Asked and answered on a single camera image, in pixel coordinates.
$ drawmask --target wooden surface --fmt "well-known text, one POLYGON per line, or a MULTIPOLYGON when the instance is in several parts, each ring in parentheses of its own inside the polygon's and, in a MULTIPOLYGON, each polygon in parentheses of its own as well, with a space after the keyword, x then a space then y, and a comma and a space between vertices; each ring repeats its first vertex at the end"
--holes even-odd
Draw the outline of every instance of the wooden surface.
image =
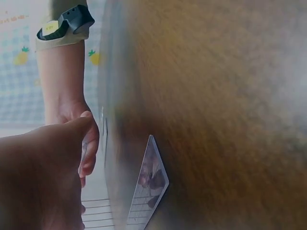
POLYGON ((148 136, 170 187, 147 230, 307 228, 307 2, 108 0, 100 104, 124 229, 148 136))

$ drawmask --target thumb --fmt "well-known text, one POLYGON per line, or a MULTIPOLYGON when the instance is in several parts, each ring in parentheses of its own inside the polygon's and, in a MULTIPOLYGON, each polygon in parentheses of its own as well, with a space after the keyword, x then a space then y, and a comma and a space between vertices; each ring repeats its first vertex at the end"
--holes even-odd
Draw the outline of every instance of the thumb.
POLYGON ((91 112, 85 111, 77 119, 65 123, 66 126, 70 127, 70 130, 78 138, 78 141, 82 141, 85 135, 90 130, 93 124, 94 118, 91 112))

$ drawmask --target forearm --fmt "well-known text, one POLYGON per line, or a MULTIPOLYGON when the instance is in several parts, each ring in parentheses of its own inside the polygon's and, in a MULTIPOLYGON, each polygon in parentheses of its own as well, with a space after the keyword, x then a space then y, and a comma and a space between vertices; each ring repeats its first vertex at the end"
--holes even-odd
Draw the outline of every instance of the forearm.
POLYGON ((0 229, 41 230, 41 210, 30 161, 20 136, 0 138, 0 229))
POLYGON ((83 101, 84 41, 37 52, 46 109, 83 101))

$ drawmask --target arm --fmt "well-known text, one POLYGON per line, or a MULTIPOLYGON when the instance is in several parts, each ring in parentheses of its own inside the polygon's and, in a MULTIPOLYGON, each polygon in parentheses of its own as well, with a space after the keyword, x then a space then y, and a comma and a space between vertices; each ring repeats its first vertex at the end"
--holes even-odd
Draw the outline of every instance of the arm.
MULTIPOLYGON (((76 6, 86 5, 86 0, 47 0, 49 9, 45 23, 58 19, 61 13, 76 6)), ((62 124, 80 117, 90 110, 84 99, 84 39, 88 31, 63 38, 41 41, 36 38, 37 64, 45 102, 46 124, 62 124)), ((80 177, 83 186, 85 176, 92 173, 98 150, 99 131, 96 122, 86 135, 87 153, 82 163, 80 177)))
POLYGON ((90 112, 61 125, 0 138, 0 229, 81 230, 78 167, 90 112))
POLYGON ((56 122, 62 106, 85 104, 84 41, 38 51, 37 62, 48 124, 56 122))

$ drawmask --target label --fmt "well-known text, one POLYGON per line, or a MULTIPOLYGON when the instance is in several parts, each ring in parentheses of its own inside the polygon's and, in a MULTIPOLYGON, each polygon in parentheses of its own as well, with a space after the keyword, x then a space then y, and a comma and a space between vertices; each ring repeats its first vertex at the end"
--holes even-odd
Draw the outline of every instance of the label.
POLYGON ((50 34, 56 32, 56 30, 58 28, 59 28, 59 22, 57 20, 47 22, 42 28, 43 29, 43 36, 50 35, 50 34))

